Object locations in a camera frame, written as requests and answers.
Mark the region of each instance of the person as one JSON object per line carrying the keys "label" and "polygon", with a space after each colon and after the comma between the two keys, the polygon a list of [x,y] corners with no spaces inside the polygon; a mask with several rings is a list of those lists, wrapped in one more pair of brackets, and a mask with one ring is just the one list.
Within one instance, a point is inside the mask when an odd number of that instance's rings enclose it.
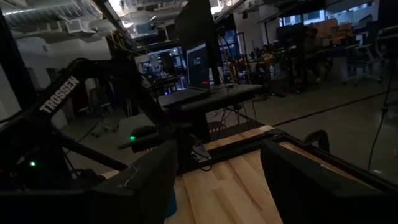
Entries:
{"label": "person", "polygon": [[306,29],[306,34],[304,38],[304,52],[305,61],[297,62],[295,64],[295,70],[299,77],[302,77],[303,69],[309,69],[317,78],[316,83],[321,82],[320,72],[319,72],[319,61],[317,59],[316,52],[319,50],[320,45],[317,40],[318,29],[308,27]]}
{"label": "person", "polygon": [[268,53],[268,45],[264,44],[261,49],[261,58],[264,59]]}

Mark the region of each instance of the chair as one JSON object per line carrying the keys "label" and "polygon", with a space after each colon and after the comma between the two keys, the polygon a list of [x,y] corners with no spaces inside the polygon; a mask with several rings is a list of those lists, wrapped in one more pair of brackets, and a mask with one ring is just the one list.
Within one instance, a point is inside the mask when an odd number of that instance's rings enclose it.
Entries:
{"label": "chair", "polygon": [[[368,32],[365,43],[362,45],[354,44],[346,47],[346,50],[348,51],[348,68],[354,67],[354,70],[356,70],[356,68],[362,68],[363,73],[347,78],[344,81],[344,84],[346,84],[347,81],[354,80],[354,84],[357,85],[361,80],[365,79],[376,80],[381,83],[381,76],[372,74],[373,65],[383,59],[378,46],[378,38],[379,29],[377,27],[372,27]],[[366,73],[366,67],[369,67],[369,73]]]}
{"label": "chair", "polygon": [[91,135],[95,137],[99,137],[102,132],[116,132],[119,128],[118,124],[115,123],[105,123],[104,119],[106,113],[112,113],[113,108],[111,103],[108,101],[108,97],[106,96],[106,92],[102,88],[93,88],[90,90],[90,102],[91,107],[93,109],[94,114],[101,118],[101,121],[94,130],[92,130]]}

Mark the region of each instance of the wooden tabletop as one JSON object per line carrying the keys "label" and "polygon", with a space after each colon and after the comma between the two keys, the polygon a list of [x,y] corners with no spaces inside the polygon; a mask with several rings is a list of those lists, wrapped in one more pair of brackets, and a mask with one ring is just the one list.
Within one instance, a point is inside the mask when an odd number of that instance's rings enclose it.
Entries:
{"label": "wooden tabletop", "polygon": [[[212,150],[274,129],[271,126],[245,131],[205,144]],[[288,142],[280,143],[323,167],[353,180],[355,177]],[[105,174],[107,178],[117,172]],[[175,181],[177,212],[166,224],[279,224],[282,223],[261,166],[260,150],[217,163],[209,172],[196,170]]]}

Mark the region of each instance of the laptop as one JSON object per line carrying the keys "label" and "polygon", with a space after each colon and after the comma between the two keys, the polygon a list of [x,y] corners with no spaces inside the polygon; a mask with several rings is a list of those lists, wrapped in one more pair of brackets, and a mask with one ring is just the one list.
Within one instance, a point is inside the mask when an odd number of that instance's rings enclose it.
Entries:
{"label": "laptop", "polygon": [[213,75],[209,67],[206,42],[187,50],[186,63],[188,71],[187,89],[159,97],[161,106],[168,108],[181,105],[206,98],[211,94],[210,84]]}

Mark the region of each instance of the black bracket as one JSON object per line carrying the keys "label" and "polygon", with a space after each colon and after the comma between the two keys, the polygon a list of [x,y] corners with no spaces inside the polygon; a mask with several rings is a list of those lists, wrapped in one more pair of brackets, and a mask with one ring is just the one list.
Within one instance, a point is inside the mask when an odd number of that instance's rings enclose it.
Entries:
{"label": "black bracket", "polygon": [[309,134],[304,138],[303,145],[309,146],[315,142],[318,142],[319,149],[325,152],[330,152],[329,137],[326,131],[319,130]]}
{"label": "black bracket", "polygon": [[264,131],[263,137],[264,137],[264,139],[268,139],[268,138],[272,138],[274,136],[280,136],[280,135],[284,135],[284,134],[287,134],[287,132],[285,132],[281,129],[275,128],[275,129],[272,129],[269,131]]}

